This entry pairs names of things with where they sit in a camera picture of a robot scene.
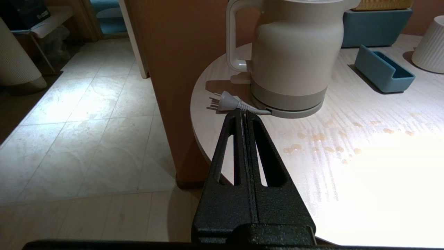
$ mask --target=white kettle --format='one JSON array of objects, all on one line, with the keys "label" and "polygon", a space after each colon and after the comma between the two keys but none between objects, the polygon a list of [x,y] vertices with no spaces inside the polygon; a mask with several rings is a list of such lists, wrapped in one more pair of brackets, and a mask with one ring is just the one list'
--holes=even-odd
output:
[{"label": "white kettle", "polygon": [[[251,73],[253,102],[273,115],[306,117],[322,106],[344,38],[342,16],[361,0],[231,0],[226,10],[226,60]],[[257,7],[261,16],[251,61],[235,56],[235,13]]]}]

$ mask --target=wicker basket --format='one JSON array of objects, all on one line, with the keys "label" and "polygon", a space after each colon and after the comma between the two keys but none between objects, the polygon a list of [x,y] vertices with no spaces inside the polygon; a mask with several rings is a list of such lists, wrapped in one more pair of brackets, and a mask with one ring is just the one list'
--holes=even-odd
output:
[{"label": "wicker basket", "polygon": [[407,9],[413,4],[413,0],[361,0],[354,11]]}]

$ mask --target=round table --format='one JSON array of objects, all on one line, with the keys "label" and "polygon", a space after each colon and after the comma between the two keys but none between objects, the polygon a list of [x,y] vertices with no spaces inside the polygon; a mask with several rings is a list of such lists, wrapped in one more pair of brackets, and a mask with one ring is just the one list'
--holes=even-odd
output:
[{"label": "round table", "polygon": [[[377,92],[354,68],[358,49],[341,49],[320,111],[301,119],[260,116],[317,237],[339,245],[444,247],[444,75],[412,65],[420,40],[400,35],[392,47],[372,48],[416,75],[404,93]],[[237,53],[249,59],[251,44]],[[209,162],[226,115],[212,105],[213,93],[250,102],[248,82],[225,55],[196,82],[191,120]],[[225,156],[222,174],[233,181],[232,147]]]}]

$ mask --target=blue container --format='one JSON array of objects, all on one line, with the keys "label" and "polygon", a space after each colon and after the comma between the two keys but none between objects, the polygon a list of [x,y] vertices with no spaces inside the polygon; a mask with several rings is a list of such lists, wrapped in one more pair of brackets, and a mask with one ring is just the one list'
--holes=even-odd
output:
[{"label": "blue container", "polygon": [[405,91],[415,75],[379,51],[370,51],[361,45],[355,67],[380,91],[393,93]]},{"label": "blue container", "polygon": [[391,46],[412,15],[412,9],[384,11],[346,11],[343,48]]}]

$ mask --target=doorway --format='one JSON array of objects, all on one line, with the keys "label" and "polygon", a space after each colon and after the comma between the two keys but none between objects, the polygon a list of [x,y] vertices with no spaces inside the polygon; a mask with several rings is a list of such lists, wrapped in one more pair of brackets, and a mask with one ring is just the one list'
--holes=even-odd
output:
[{"label": "doorway", "polygon": [[126,35],[119,0],[90,0],[104,36]]}]

